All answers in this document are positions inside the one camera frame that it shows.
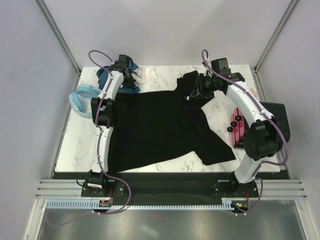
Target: clothing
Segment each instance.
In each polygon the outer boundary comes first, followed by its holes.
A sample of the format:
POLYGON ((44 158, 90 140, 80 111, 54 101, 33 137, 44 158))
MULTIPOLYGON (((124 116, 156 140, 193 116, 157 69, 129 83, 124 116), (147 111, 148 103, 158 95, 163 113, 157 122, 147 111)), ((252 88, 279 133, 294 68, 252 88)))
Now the clothing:
POLYGON ((108 171, 121 172, 181 157, 191 151, 204 165, 234 160, 232 149, 209 127, 201 102, 187 100, 198 72, 177 80, 174 91, 117 93, 108 171))

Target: metal frame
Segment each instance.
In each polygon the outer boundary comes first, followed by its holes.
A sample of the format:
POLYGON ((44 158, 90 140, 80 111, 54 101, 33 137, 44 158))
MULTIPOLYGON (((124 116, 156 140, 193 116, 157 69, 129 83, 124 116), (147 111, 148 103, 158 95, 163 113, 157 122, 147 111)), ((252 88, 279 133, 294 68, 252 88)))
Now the metal frame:
POLYGON ((284 29, 284 26, 286 25, 286 23, 289 20, 289 17, 291 16, 291 14, 293 13, 294 9, 296 8, 297 4, 298 4, 299 0, 291 0, 288 7, 285 9, 278 25, 276 26, 274 32, 272 33, 271 38, 269 39, 268 43, 266 44, 258 62, 256 63, 254 69, 256 71, 258 71, 262 64, 264 63, 267 55, 269 54, 271 48, 273 47, 273 45, 275 44, 277 38, 279 37, 279 35, 281 34, 282 30, 284 29))
POLYGON ((74 55, 70 51, 70 48, 68 47, 66 40, 64 39, 63 35, 61 34, 54 18, 52 17, 47 5, 43 0, 34 0, 37 6, 39 7, 40 11, 42 12, 46 22, 48 23, 50 29, 52 30, 52 33, 54 34, 55 38, 57 39, 60 47, 66 54, 69 62, 71 63, 73 69, 76 71, 78 76, 81 74, 81 68, 79 67, 74 55))
MULTIPOLYGON (((257 182, 257 187, 260 190, 260 183, 257 182)), ((44 218, 45 209, 48 202, 55 202, 65 200, 70 203, 94 202, 97 200, 108 200, 108 197, 81 197, 82 187, 79 186, 75 180, 59 180, 59 179, 44 179, 40 181, 29 222, 23 237, 23 240, 36 240, 40 234, 41 224, 44 218)), ((229 201, 243 200, 243 198, 223 198, 226 205, 229 201)), ((308 204, 307 196, 300 180, 264 180, 263 193, 261 201, 283 201, 293 200, 298 208, 299 217, 303 226, 304 233, 308 240, 318 239, 317 233, 312 225, 312 220, 309 216, 309 211, 306 207, 308 204)), ((55 207, 60 209, 74 209, 73 205, 60 205, 55 207)), ((164 209, 163 206, 134 206, 131 209, 135 210, 150 210, 150 209, 164 209)), ((225 210, 225 208, 216 208, 213 205, 206 206, 170 206, 172 210, 225 210)))
MULTIPOLYGON (((81 74, 81 69, 75 60, 70 48, 68 47, 63 35, 61 34, 54 18, 52 17, 47 5, 44 3, 44 0, 35 0, 39 9, 42 11, 44 18, 46 19, 49 27, 51 28, 54 36, 58 40, 61 48, 69 59, 71 65, 74 70, 78 74, 78 79, 76 81, 75 87, 77 87, 79 82, 79 77, 81 74)), ((253 79, 257 88, 257 92, 261 100, 265 101, 266 95, 263 91, 263 86, 259 78, 259 69, 264 63, 266 57, 268 56, 270 50, 284 29, 285 24, 288 22, 290 16, 292 15, 294 9, 298 5, 299 0, 291 0, 285 12, 283 13, 278 25, 276 26, 274 32, 272 33, 271 38, 269 39, 266 47, 264 48, 257 64, 251 68, 253 79)), ((66 120, 62 129, 60 142, 55 151, 55 158, 52 167, 52 172, 50 174, 50 178, 53 176, 56 161, 59 156, 61 144, 64 137, 64 132, 67 127, 67 122, 70 114, 70 108, 68 109, 68 113, 66 116, 66 120)), ((278 160, 283 161, 284 153, 278 153, 278 160)), ((309 204, 307 200, 307 196, 305 194, 303 185, 300 180, 264 180, 263 186, 263 195, 262 201, 282 201, 282 200, 294 200, 298 215, 305 233, 305 236, 308 240, 320 239, 317 231, 313 227, 313 219, 311 218, 309 211, 309 204)), ((38 187, 38 191, 36 194, 36 198, 33 204, 32 212, 29 217, 29 221, 27 224, 27 228, 25 230, 24 240, 36 240, 40 233, 41 224, 44 218, 45 209, 47 207, 48 200, 77 200, 77 201, 85 201, 85 200, 101 200, 104 198, 84 198, 81 197, 81 187, 76 184, 75 180, 42 180, 38 187)), ((224 200, 240 200, 239 198, 225 198, 224 200)))

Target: black cable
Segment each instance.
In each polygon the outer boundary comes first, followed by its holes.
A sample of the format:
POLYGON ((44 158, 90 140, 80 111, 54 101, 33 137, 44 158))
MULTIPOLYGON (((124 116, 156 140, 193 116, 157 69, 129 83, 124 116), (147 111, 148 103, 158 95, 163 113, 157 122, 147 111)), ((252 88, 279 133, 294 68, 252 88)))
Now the black cable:
POLYGON ((81 185, 79 182, 78 182, 78 178, 75 180, 76 181, 76 184, 78 184, 80 187, 84 187, 83 185, 81 185))

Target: red component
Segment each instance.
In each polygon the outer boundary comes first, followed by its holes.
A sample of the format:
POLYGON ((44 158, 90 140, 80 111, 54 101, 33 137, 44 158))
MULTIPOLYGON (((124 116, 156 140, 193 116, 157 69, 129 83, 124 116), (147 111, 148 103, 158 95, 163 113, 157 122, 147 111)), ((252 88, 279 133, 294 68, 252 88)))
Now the red component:
POLYGON ((245 204, 249 201, 250 195, 249 192, 246 192, 246 200, 245 200, 245 204))
POLYGON ((235 116, 242 116, 240 121, 237 121, 237 125, 233 128, 233 132, 231 133, 231 144, 232 146, 236 146, 236 144, 240 141, 241 138, 245 135, 245 118, 242 112, 236 108, 233 114, 230 117, 230 122, 235 121, 235 116))

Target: metal floor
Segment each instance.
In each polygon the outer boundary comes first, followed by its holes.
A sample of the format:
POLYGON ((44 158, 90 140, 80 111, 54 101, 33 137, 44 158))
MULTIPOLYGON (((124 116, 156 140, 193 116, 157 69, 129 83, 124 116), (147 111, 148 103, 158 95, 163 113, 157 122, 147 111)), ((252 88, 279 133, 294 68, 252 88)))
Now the metal floor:
MULTIPOLYGON (((50 222, 58 225, 88 210, 46 211, 49 211, 50 222)), ((214 210, 126 210, 107 216, 89 214, 60 228, 42 223, 38 239, 304 240, 306 237, 294 201, 261 201, 247 216, 214 210)))

